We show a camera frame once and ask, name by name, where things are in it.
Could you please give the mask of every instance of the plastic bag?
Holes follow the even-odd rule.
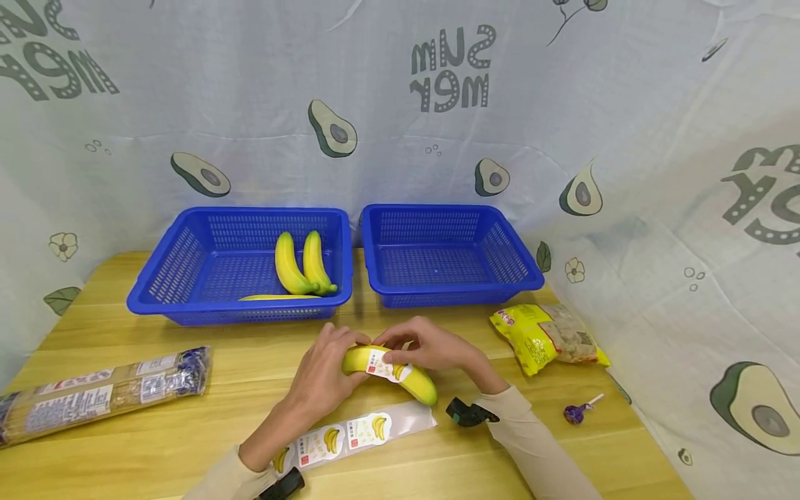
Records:
[[[514,348],[525,375],[536,374],[554,359],[610,366],[581,320],[563,304],[511,306],[492,314],[490,320]]]
[[[210,368],[204,346],[0,396],[0,448],[202,394]]]
[[[404,402],[309,431],[278,453],[272,464],[282,478],[292,467],[312,469],[436,425],[429,406]]]

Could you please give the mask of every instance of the white plastic sheet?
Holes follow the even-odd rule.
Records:
[[[799,19],[779,0],[0,0],[0,381],[97,264],[189,206],[337,206],[357,238],[367,203],[484,202],[546,243],[698,498],[792,498]]]

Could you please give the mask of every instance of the black clip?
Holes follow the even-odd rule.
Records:
[[[492,423],[500,422],[500,418],[486,408],[475,404],[467,406],[458,398],[453,398],[453,401],[447,405],[447,414],[461,427],[475,427],[485,420]]]
[[[278,482],[267,488],[258,496],[258,500],[287,500],[295,492],[302,490],[306,486],[302,474],[297,467],[280,478]]]

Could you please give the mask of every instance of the lollipop stick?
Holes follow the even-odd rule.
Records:
[[[591,401],[589,401],[589,402],[587,403],[587,405],[589,405],[589,406],[594,406],[594,404],[595,404],[596,402],[600,401],[600,400],[602,399],[602,397],[603,397],[603,396],[605,396],[605,394],[603,394],[603,393],[600,393],[600,395],[599,395],[599,396],[597,396],[595,399],[592,399]]]

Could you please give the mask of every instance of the blue plastic basket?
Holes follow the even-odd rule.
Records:
[[[289,231],[302,269],[306,236],[322,237],[322,261],[336,295],[239,302],[286,294],[275,273],[275,243]],[[199,207],[180,213],[128,295],[136,314],[163,314],[184,325],[330,318],[353,291],[347,214],[332,208]]]
[[[385,307],[499,304],[545,279],[514,228],[485,205],[368,205],[364,257]]]

